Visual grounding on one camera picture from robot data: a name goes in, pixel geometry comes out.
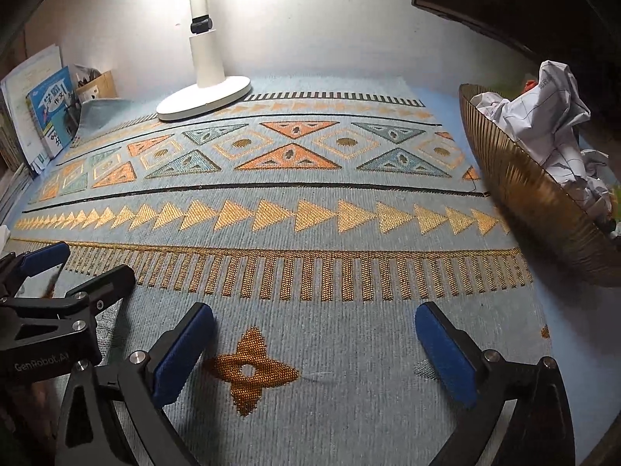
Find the blue gripper pad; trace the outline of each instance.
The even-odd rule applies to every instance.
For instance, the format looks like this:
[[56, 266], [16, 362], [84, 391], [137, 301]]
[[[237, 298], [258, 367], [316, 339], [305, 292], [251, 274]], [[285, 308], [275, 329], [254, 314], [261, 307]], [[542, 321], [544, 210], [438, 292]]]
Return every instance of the blue gripper pad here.
[[19, 270], [24, 277], [33, 277], [54, 266], [66, 263], [70, 254], [71, 249], [69, 249], [69, 245], [64, 242], [58, 242], [24, 255]]
[[153, 345], [150, 354], [167, 335], [176, 337], [153, 373], [153, 404], [162, 408], [174, 403], [194, 365], [215, 334], [215, 320], [211, 308], [195, 303], [172, 331], [164, 333]]
[[427, 357], [451, 397], [467, 408], [473, 407], [477, 400], [475, 370], [446, 328], [424, 303], [414, 313], [414, 327]]

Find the white lamp base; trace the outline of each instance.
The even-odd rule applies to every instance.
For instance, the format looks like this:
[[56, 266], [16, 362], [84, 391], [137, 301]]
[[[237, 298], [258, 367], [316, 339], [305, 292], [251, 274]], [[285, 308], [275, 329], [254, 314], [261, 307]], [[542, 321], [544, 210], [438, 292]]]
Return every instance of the white lamp base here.
[[162, 121], [195, 117], [228, 105], [250, 91], [248, 77], [226, 77], [224, 82], [200, 88], [196, 84], [170, 95], [157, 106]]

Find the white wall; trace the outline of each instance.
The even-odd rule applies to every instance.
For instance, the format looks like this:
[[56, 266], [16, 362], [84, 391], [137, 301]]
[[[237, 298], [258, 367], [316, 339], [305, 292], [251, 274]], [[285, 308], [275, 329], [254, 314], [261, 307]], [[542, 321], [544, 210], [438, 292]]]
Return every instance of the white wall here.
[[[519, 82], [520, 54], [411, 0], [210, 0], [225, 70], [247, 76], [404, 76], [454, 94], [461, 82]], [[113, 70], [120, 96], [193, 83], [188, 0], [45, 0], [28, 53], [51, 43], [65, 63]]]

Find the brown box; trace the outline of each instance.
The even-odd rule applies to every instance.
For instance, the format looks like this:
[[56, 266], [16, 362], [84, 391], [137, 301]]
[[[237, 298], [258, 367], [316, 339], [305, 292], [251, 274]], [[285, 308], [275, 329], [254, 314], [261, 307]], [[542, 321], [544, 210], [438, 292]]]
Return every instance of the brown box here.
[[80, 103], [97, 98], [118, 98], [114, 87], [113, 73], [107, 71], [92, 82], [76, 89]]

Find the ribbed gold bowl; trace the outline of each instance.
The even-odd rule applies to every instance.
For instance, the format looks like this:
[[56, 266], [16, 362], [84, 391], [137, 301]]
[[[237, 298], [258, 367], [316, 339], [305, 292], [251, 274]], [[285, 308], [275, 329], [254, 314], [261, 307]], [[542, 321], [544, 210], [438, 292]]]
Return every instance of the ribbed gold bowl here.
[[470, 100], [487, 92], [460, 86], [461, 118], [490, 193], [586, 282], [621, 286], [621, 253], [563, 188]]

